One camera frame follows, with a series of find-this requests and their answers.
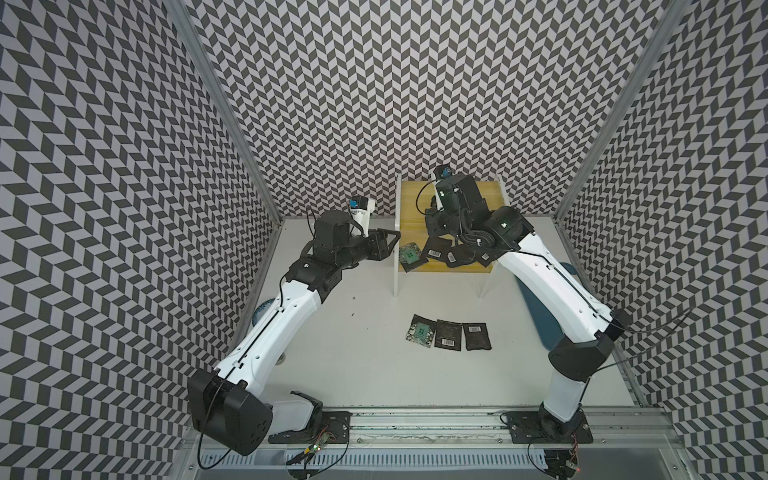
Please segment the green floral tea bag top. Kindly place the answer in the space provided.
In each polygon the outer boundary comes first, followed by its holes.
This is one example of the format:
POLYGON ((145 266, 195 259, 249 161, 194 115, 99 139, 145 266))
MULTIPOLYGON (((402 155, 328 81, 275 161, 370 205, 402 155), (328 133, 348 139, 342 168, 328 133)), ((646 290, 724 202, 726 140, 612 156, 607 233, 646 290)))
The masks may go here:
POLYGON ((434 343, 436 329, 436 321, 414 315, 406 333, 406 340, 422 347, 431 348, 434 343))

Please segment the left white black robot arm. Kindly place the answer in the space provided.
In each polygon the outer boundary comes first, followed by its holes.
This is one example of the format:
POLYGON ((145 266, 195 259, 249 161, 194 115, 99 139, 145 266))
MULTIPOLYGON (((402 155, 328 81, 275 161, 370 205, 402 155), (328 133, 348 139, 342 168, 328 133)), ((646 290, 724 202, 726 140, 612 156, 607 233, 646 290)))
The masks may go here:
POLYGON ((272 403, 263 402, 261 395, 279 357, 340 283, 343 272, 393 254, 400 232, 371 229, 369 217, 359 210, 321 214, 313 238, 284 275, 279 295, 262 320, 213 370, 199 369, 189 378, 189 411, 201 435, 249 455, 271 435, 317 434, 320 401, 297 391, 272 403))

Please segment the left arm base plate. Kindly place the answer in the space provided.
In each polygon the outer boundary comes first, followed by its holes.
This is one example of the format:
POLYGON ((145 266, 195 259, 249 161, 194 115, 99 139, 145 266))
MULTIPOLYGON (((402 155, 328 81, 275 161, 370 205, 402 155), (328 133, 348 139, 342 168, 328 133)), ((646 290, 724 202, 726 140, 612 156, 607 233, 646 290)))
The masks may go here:
POLYGON ((349 411, 322 411, 314 414, 303 430, 285 431, 270 435, 270 444, 309 445, 325 432, 327 444, 345 444, 349 440, 351 413, 349 411))

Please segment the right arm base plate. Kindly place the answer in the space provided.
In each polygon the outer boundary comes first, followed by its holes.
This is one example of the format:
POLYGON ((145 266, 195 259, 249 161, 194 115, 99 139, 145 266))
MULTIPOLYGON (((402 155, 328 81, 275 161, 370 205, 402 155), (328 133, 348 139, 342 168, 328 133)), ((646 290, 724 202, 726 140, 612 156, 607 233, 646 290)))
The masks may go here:
POLYGON ((586 415, 578 409, 568 421, 546 410, 509 411, 501 415, 514 444, 592 444, 594 437, 586 415))

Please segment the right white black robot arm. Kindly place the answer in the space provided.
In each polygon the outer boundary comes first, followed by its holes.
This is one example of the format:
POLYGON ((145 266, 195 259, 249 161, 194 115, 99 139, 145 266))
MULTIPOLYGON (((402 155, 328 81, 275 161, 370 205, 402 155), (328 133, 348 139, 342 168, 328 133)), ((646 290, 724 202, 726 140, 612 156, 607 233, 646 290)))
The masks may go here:
POLYGON ((578 283, 518 209, 489 209, 472 176, 447 165, 436 167, 434 176, 435 205, 422 214, 437 244, 424 254, 451 268, 496 262, 542 302, 563 337, 549 353, 554 373, 539 418, 544 426, 575 427, 589 379, 611 356, 631 317, 578 283))

